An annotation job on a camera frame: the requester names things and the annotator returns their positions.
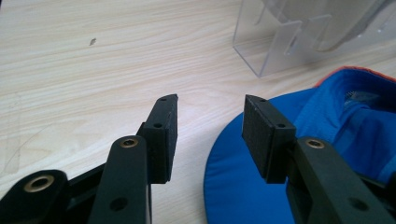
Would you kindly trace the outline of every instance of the blue cap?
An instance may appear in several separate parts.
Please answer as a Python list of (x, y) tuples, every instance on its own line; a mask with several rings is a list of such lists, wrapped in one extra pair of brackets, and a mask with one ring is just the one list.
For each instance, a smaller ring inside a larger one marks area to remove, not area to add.
[[(388, 183), (396, 170), (396, 80), (343, 67), (271, 103), (297, 128), (334, 146), (357, 173)], [(241, 137), (242, 114), (219, 135), (206, 163), (208, 223), (293, 223), (285, 185), (267, 185)]]

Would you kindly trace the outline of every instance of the dark spot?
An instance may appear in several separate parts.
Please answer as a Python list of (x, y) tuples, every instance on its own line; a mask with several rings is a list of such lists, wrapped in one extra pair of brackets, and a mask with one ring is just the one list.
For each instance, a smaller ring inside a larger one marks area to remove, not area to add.
[(96, 42), (96, 38), (92, 39), (92, 40), (91, 40), (91, 43), (90, 43), (90, 46), (94, 45), (95, 42)]

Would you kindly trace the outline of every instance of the wooden table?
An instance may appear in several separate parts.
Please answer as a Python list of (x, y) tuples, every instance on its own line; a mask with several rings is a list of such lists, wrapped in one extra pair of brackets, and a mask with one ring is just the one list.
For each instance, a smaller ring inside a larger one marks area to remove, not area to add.
[(341, 65), (396, 77), (396, 42), (256, 78), (232, 46), (240, 0), (5, 0), (0, 11), (0, 196), (38, 170), (80, 175), (177, 93), (172, 180), (154, 223), (206, 223), (206, 158), (245, 94), (313, 86)]

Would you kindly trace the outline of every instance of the transparent acrylic stand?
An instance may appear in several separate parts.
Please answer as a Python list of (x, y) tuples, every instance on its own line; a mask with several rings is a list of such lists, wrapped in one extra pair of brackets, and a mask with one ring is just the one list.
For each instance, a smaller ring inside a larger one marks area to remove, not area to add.
[(362, 49), (396, 35), (396, 4), (393, 3), (375, 12), (359, 8), (350, 12), (350, 15), (355, 13), (350, 19), (345, 18), (348, 11), (326, 10), (326, 3), (333, 0), (322, 0), (316, 1), (318, 7), (312, 9), (308, 17), (291, 20), (288, 17), (294, 12), (290, 1), (243, 0), (233, 47), (257, 77)]

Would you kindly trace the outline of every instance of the black plastic part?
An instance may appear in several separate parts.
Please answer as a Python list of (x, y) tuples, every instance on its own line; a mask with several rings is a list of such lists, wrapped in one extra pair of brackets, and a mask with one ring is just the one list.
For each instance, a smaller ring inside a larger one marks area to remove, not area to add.
[(69, 181), (72, 198), (63, 218), (64, 224), (87, 223), (104, 168), (102, 164)]
[(143, 137), (114, 142), (88, 223), (151, 223), (147, 158)]
[(0, 201), (0, 223), (60, 223), (68, 204), (66, 174), (39, 171), (21, 179)]
[[(332, 146), (320, 139), (298, 139), (292, 152), (312, 199), (304, 223), (395, 223), (381, 202), (348, 167)], [(299, 209), (290, 203), (293, 215)]]
[(247, 95), (242, 137), (267, 183), (285, 183), (295, 127), (267, 100)]
[(165, 184), (171, 179), (177, 142), (177, 95), (157, 100), (148, 119), (136, 135), (148, 142), (151, 184)]

